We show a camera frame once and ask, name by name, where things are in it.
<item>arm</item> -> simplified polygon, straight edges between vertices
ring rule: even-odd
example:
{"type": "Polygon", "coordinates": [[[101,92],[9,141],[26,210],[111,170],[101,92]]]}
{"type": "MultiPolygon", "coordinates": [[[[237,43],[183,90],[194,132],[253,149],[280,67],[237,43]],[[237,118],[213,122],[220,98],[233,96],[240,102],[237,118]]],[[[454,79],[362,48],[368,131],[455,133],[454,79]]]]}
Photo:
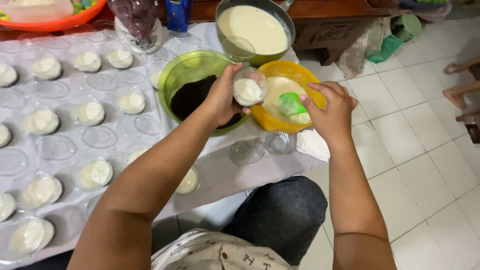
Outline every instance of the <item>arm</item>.
{"type": "Polygon", "coordinates": [[[382,213],[370,189],[351,136],[357,101],[338,83],[310,83],[327,105],[320,110],[307,96],[300,101],[330,150],[330,215],[334,229],[334,269],[395,269],[382,213]]]}
{"type": "Polygon", "coordinates": [[[69,270],[150,269],[152,222],[193,165],[210,134],[240,112],[228,65],[207,99],[108,187],[80,236],[69,270]]]}

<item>mixing bowl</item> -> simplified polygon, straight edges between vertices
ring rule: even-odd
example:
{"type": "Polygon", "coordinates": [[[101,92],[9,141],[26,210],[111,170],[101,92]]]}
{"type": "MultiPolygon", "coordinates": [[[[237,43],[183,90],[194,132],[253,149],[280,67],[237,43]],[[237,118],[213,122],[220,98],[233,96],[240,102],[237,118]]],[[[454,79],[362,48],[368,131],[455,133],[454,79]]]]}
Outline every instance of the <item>mixing bowl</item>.
{"type": "MultiPolygon", "coordinates": [[[[186,83],[202,80],[210,75],[219,77],[231,60],[223,53],[211,50],[194,50],[175,57],[162,71],[158,79],[158,99],[163,110],[177,123],[182,121],[172,112],[170,102],[175,93],[186,83]]],[[[226,134],[247,121],[249,115],[235,124],[213,131],[212,136],[226,134]]]]}
{"type": "MultiPolygon", "coordinates": [[[[299,64],[290,61],[273,61],[262,65],[258,70],[267,78],[282,76],[295,81],[301,87],[303,87],[303,89],[305,89],[307,95],[313,99],[319,108],[323,108],[325,106],[325,98],[322,96],[322,94],[307,86],[307,83],[309,82],[318,83],[317,78],[315,78],[315,75],[299,64]]],[[[305,125],[285,123],[268,113],[262,105],[254,105],[251,107],[251,109],[252,117],[262,128],[267,131],[281,130],[288,134],[292,134],[309,127],[312,124],[312,122],[305,125]]]]}

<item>white tablecloth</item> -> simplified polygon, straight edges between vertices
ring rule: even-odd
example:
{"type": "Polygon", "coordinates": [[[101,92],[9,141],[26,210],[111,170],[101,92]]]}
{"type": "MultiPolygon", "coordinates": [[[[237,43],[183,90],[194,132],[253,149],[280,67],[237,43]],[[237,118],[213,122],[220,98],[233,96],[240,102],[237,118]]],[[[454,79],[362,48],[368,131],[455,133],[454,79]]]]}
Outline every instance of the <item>white tablecloth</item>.
{"type": "MultiPolygon", "coordinates": [[[[189,32],[200,38],[201,45],[203,47],[216,51],[222,51],[220,43],[216,38],[214,23],[191,25],[189,32]]],[[[66,40],[70,39],[70,42],[75,41],[72,40],[71,37],[64,38],[66,40]]],[[[164,42],[167,40],[167,38],[168,33],[164,28],[164,42]]],[[[176,51],[176,46],[177,45],[171,41],[167,41],[164,44],[164,47],[169,48],[172,51],[176,51]]],[[[136,56],[136,59],[142,62],[141,57],[136,56]]],[[[290,49],[282,59],[298,63],[298,58],[292,49],[290,49]]],[[[146,68],[142,65],[137,65],[132,68],[132,70],[146,74],[146,68]]],[[[109,74],[110,72],[114,72],[114,70],[107,70],[105,72],[102,71],[102,73],[106,74],[109,74]]],[[[74,75],[73,71],[66,70],[66,74],[64,75],[65,79],[63,79],[65,80],[66,84],[69,84],[69,80],[72,75],[74,75]]],[[[19,89],[22,89],[22,87],[25,88],[25,86],[28,85],[28,81],[22,81],[21,83],[23,83],[24,86],[18,86],[19,89]]],[[[24,89],[24,91],[30,92],[32,90],[29,87],[26,88],[27,89],[24,89]]],[[[146,140],[145,142],[147,143],[155,143],[155,141],[165,137],[173,128],[177,126],[177,124],[170,119],[159,106],[158,98],[153,90],[146,93],[146,95],[148,97],[148,101],[150,102],[150,109],[147,110],[146,114],[154,117],[155,120],[160,124],[160,133],[158,136],[153,138],[146,138],[142,136],[140,140],[142,142],[146,140]]],[[[107,98],[108,95],[101,96],[102,102],[104,100],[106,102],[109,100],[107,98]]],[[[54,108],[57,108],[57,106],[60,106],[60,104],[68,101],[68,97],[47,101],[52,103],[54,108]]],[[[7,111],[5,108],[0,108],[0,116],[2,117],[0,121],[10,120],[12,114],[14,113],[11,110],[7,111]]],[[[112,118],[112,120],[105,125],[110,127],[112,130],[116,130],[116,124],[121,119],[122,118],[120,116],[112,118]]],[[[293,152],[281,157],[265,155],[259,162],[242,167],[233,164],[228,157],[228,146],[239,139],[259,137],[263,132],[264,131],[253,121],[253,119],[250,118],[244,125],[228,133],[227,135],[210,138],[201,154],[201,157],[195,162],[195,167],[201,179],[200,188],[186,196],[172,196],[170,201],[157,216],[156,220],[176,215],[178,213],[220,200],[224,197],[244,190],[262,186],[267,183],[280,181],[291,175],[308,171],[324,163],[323,161],[314,159],[308,155],[301,154],[299,152],[293,152]]],[[[79,145],[78,151],[81,152],[81,155],[79,153],[75,156],[75,158],[71,158],[71,160],[67,161],[62,160],[53,162],[51,160],[42,160],[33,150],[35,148],[36,139],[29,138],[19,133],[19,138],[25,139],[25,143],[16,142],[13,147],[21,149],[27,153],[31,166],[29,166],[28,170],[22,174],[23,176],[0,176],[0,188],[2,189],[2,192],[16,187],[16,185],[19,185],[17,182],[24,181],[19,179],[22,179],[22,177],[25,178],[28,172],[31,173],[38,169],[43,171],[51,170],[50,173],[55,174],[60,180],[64,181],[66,188],[62,200],[47,207],[40,208],[35,212],[16,215],[16,217],[24,215],[37,215],[46,217],[55,224],[57,234],[53,242],[48,247],[34,253],[32,256],[22,260],[21,262],[12,265],[1,265],[0,269],[13,269],[74,248],[78,240],[79,233],[81,232],[87,219],[87,203],[90,199],[95,197],[95,195],[103,193],[107,187],[94,192],[79,192],[78,190],[74,190],[71,184],[69,184],[69,180],[67,180],[70,176],[68,176],[68,170],[65,168],[67,166],[71,166],[77,159],[84,155],[98,154],[102,156],[109,156],[109,158],[112,160],[118,161],[121,158],[115,156],[119,154],[118,152],[121,149],[126,147],[123,145],[115,146],[110,150],[90,149],[88,147],[81,146],[82,144],[78,142],[78,140],[80,140],[79,136],[81,134],[81,130],[76,130],[75,132],[66,130],[59,134],[70,137],[75,143],[77,143],[79,145]]],[[[121,166],[117,166],[116,173],[121,171],[121,169],[118,169],[118,167],[121,166]]]]}

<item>green plastic bag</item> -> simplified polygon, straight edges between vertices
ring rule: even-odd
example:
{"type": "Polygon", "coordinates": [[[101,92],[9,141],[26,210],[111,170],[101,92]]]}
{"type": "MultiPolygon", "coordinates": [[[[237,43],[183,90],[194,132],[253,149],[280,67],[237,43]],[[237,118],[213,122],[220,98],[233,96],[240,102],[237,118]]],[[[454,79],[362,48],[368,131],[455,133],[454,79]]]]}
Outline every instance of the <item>green plastic bag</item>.
{"type": "Polygon", "coordinates": [[[389,35],[382,41],[382,49],[367,56],[367,60],[378,64],[387,60],[402,45],[403,41],[394,35],[389,35]]]}

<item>hand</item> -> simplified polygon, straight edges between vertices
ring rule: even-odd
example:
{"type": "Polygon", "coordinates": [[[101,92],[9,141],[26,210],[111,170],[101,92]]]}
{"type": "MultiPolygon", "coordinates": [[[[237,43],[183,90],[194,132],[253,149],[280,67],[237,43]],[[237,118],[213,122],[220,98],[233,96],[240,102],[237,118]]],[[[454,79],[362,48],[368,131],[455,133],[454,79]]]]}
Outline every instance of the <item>hand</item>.
{"type": "Polygon", "coordinates": [[[240,106],[233,98],[233,79],[242,68],[242,63],[228,64],[220,77],[213,83],[204,104],[212,110],[218,125],[224,125],[235,113],[250,113],[250,108],[240,106]]]}
{"type": "Polygon", "coordinates": [[[358,101],[348,94],[345,87],[335,82],[308,83],[308,86],[320,92],[327,100],[325,107],[319,109],[307,95],[299,97],[312,119],[315,130],[328,147],[337,147],[353,141],[352,110],[358,101]]]}

